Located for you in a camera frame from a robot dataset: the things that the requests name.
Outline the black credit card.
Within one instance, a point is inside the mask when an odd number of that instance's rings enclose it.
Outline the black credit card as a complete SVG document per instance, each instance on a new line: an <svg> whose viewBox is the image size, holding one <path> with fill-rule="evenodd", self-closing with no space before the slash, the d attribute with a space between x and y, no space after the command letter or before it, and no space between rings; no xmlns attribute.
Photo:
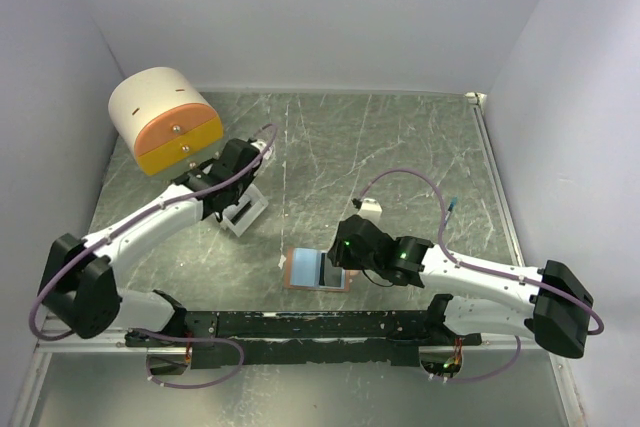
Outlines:
<svg viewBox="0 0 640 427"><path fill-rule="evenodd" d="M345 270L334 266L326 253L321 254L319 286L329 289L345 288Z"/></svg>

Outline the pink blue card holder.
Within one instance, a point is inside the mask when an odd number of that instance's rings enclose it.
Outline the pink blue card holder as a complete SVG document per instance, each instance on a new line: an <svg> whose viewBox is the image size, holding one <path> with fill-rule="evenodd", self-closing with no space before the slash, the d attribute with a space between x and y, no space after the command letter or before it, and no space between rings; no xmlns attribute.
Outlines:
<svg viewBox="0 0 640 427"><path fill-rule="evenodd" d="M309 248L291 248L284 261L284 287L307 291L348 292L350 275L347 270L345 270L344 289L329 289L319 286L322 253L326 252Z"/></svg>

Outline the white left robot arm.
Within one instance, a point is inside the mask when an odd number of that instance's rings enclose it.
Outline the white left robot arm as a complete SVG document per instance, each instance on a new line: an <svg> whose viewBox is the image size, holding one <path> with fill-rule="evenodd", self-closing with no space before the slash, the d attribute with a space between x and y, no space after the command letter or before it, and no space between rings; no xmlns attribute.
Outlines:
<svg viewBox="0 0 640 427"><path fill-rule="evenodd" d="M130 329L173 346L187 334L186 308L161 290L121 287L124 273L143 255L179 231L224 211L245 197L272 145L231 139L219 157L172 180L153 201L121 221L82 239L65 234L51 245L38 295L29 313L31 332L58 341L36 325L45 306L66 326L66 335L93 338L109 328Z"/></svg>

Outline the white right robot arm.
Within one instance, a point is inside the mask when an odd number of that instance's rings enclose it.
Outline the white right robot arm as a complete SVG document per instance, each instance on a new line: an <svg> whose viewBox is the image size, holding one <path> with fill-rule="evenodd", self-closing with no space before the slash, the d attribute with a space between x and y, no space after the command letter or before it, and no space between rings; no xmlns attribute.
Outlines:
<svg viewBox="0 0 640 427"><path fill-rule="evenodd" d="M569 359L584 355L593 298L561 262L537 269L445 254L427 239L393 238L359 215L339 223L327 257L335 267L371 270L393 285L432 289L446 302L424 321L435 344L489 333L531 338Z"/></svg>

